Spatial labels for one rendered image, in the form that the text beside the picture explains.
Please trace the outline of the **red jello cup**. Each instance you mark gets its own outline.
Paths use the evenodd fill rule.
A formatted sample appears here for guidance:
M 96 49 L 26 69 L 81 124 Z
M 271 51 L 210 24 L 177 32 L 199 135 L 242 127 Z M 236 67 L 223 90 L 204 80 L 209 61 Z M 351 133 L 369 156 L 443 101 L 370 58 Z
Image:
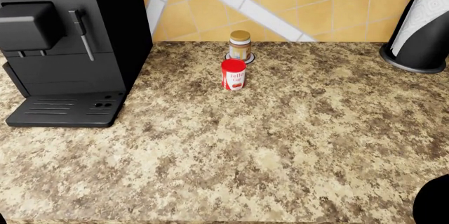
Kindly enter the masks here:
M 237 91 L 244 87 L 246 64 L 240 59 L 226 59 L 221 63 L 222 86 L 228 91 Z

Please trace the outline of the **white paper towel roll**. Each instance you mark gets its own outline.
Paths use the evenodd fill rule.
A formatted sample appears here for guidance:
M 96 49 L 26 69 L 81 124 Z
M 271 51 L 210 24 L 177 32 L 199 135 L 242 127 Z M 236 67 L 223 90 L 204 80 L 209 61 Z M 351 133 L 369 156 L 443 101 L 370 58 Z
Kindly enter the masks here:
M 405 42 L 413 34 L 447 11 L 449 11 L 449 0 L 413 0 L 398 35 L 391 45 L 393 55 L 397 57 Z

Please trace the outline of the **black coffee machine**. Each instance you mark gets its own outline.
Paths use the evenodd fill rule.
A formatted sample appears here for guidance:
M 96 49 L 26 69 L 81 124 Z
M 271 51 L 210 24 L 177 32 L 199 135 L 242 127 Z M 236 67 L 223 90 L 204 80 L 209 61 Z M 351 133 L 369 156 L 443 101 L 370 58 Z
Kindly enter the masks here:
M 107 128 L 152 48 L 144 0 L 0 0 L 9 126 Z

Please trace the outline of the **round black white coaster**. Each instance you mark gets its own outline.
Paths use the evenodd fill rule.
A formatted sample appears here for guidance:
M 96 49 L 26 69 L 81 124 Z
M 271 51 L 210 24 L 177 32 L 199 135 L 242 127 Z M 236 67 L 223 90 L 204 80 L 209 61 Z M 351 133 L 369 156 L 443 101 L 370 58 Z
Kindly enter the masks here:
M 226 60 L 237 59 L 244 61 L 245 64 L 249 64 L 255 60 L 255 55 L 253 53 L 227 53 L 224 58 Z

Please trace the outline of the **peanut butter jar gold lid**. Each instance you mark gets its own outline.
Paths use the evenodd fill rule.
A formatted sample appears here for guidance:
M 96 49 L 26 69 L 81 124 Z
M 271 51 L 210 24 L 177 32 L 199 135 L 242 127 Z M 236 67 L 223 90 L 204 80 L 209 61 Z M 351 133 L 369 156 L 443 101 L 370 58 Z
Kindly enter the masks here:
M 252 42 L 250 33 L 244 30 L 236 30 L 230 34 L 229 57 L 248 61 L 250 58 Z

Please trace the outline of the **paper towel roll on holder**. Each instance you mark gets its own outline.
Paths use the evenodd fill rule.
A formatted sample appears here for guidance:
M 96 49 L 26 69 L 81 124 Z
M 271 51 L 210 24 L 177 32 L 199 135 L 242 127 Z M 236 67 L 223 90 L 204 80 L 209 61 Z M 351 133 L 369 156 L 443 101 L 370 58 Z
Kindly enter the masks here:
M 411 8 L 410 0 L 403 11 L 399 22 L 389 40 L 380 48 L 380 55 L 388 63 L 409 72 L 436 74 L 445 67 L 445 59 L 449 56 L 449 11 L 421 27 L 413 34 L 397 57 L 391 52 L 398 32 Z

